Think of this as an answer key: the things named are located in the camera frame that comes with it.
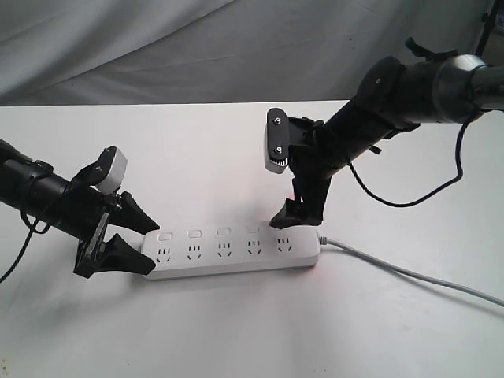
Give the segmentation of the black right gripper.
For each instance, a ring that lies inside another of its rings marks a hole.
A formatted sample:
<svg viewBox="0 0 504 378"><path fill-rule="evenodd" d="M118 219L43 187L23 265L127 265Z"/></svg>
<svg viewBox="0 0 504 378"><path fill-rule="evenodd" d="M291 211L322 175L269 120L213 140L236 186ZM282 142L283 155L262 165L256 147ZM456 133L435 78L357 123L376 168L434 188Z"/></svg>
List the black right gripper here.
<svg viewBox="0 0 504 378"><path fill-rule="evenodd" d="M318 226L332 176L347 163L343 142L322 120L289 119L289 168L295 200L287 198L270 220L273 228Z"/></svg>

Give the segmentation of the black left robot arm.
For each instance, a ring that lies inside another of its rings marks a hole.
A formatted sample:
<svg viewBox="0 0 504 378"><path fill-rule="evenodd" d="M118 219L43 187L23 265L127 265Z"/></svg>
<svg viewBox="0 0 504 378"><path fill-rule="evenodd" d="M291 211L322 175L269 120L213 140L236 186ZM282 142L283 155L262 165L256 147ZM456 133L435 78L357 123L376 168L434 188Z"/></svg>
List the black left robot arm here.
<svg viewBox="0 0 504 378"><path fill-rule="evenodd" d="M6 141L1 142L1 201L17 209L31 235L54 227L78 239L75 274L98 272L147 275L154 262L119 235L105 239L108 226L145 235L159 228L127 191L121 191L128 160L116 146L105 148L96 161L72 179L54 172Z"/></svg>

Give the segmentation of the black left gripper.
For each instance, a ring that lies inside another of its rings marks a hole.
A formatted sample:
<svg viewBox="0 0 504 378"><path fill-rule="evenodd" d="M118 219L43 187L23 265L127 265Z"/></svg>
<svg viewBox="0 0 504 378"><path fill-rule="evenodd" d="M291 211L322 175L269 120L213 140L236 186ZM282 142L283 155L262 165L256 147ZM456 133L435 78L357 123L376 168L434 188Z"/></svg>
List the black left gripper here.
<svg viewBox="0 0 504 378"><path fill-rule="evenodd" d="M139 207L129 192L118 195L118 189L104 195L98 190L95 184L104 176L98 159L82 168L65 190L79 240L74 273L84 278L96 272L149 274L154 269L151 258L131 247L118 234L108 242L103 242L103 238L108 223L137 233L152 232L160 226Z"/></svg>

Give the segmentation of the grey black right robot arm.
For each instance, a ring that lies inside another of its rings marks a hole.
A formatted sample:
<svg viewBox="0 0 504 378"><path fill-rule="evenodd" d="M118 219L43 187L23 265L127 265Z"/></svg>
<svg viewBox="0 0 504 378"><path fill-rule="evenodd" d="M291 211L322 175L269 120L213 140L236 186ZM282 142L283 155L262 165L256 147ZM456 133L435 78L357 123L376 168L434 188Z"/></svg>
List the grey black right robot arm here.
<svg viewBox="0 0 504 378"><path fill-rule="evenodd" d="M404 65L393 56L379 60L357 92L329 120L289 117L280 108L267 112L265 168L281 174L290 169L293 198L286 199L270 226L318 226L332 177L352 169L366 151L379 154L383 139L412 132L423 123L458 124L453 179L403 208L416 206L463 177L461 143L467 127L484 113L503 109L503 67L456 50L435 53L413 39L406 47L420 60Z"/></svg>

